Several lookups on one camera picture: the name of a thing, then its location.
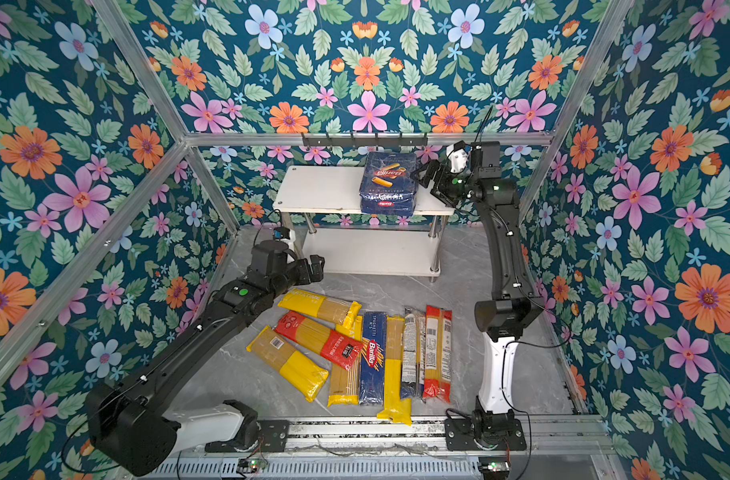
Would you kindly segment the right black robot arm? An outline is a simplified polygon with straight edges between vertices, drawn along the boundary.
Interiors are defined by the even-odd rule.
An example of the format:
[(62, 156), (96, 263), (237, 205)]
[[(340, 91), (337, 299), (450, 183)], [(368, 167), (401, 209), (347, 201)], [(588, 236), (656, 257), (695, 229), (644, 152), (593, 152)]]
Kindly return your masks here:
[(492, 287), (491, 298), (475, 304), (476, 325), (485, 338), (485, 376), (472, 414), (485, 425), (514, 414), (514, 357), (524, 330), (544, 307), (535, 302), (522, 253), (519, 190), (502, 174), (500, 144), (459, 141), (446, 155), (445, 163), (433, 160), (413, 178), (450, 208), (472, 203), (486, 234)]

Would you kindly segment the red-edged spaghetti bag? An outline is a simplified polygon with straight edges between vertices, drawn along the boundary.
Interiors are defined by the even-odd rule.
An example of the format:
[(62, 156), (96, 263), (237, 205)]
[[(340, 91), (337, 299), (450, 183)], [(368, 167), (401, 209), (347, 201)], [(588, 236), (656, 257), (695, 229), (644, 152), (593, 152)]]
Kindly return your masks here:
[(424, 392), (423, 398), (451, 401), (453, 315), (428, 305), (425, 318)]

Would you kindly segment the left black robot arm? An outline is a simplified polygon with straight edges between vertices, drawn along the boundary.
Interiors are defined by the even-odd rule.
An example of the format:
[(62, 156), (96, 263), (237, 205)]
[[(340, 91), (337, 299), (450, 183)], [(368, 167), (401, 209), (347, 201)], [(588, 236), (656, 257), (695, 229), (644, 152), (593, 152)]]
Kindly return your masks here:
[(325, 260), (298, 256), (280, 240), (252, 248), (246, 273), (223, 285), (202, 314), (147, 366), (86, 397), (91, 444), (121, 468), (144, 476), (171, 454), (239, 436), (253, 440), (252, 409), (237, 401), (173, 412), (173, 399), (229, 340), (249, 327), (277, 297), (319, 282)]

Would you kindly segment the red spaghetti bag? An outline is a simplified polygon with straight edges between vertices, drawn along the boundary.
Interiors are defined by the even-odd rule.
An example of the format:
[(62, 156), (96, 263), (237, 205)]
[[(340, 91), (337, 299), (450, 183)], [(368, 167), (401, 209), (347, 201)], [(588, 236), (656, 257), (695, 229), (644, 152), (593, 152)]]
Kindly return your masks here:
[(297, 312), (286, 313), (278, 320), (274, 330), (344, 370), (354, 367), (361, 355), (362, 343), (359, 340), (332, 330)]

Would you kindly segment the blue Barilla pasta bag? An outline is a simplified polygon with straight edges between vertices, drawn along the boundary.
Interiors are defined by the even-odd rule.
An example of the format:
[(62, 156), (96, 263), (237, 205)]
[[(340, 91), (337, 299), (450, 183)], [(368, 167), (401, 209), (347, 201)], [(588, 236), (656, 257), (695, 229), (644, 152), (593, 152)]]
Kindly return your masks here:
[(411, 216), (417, 183), (411, 177), (418, 159), (413, 153), (370, 152), (359, 188), (363, 214)]

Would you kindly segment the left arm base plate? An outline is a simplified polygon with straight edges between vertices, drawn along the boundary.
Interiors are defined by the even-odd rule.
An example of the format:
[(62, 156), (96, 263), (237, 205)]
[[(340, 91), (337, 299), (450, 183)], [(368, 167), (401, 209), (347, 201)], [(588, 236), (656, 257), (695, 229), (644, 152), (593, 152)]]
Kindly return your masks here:
[(289, 438), (288, 420), (247, 420), (230, 440), (210, 442), (207, 453), (280, 453)]

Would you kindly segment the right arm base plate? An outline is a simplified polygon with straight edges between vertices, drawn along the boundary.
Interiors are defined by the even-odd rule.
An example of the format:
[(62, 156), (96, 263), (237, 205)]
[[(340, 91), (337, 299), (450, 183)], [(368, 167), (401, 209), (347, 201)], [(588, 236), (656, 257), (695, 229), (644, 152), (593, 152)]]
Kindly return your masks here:
[(470, 420), (460, 417), (444, 420), (445, 443), (449, 451), (515, 451), (528, 449), (527, 435), (518, 419), (509, 422), (505, 428), (495, 430), (492, 434), (483, 434), (476, 438)]

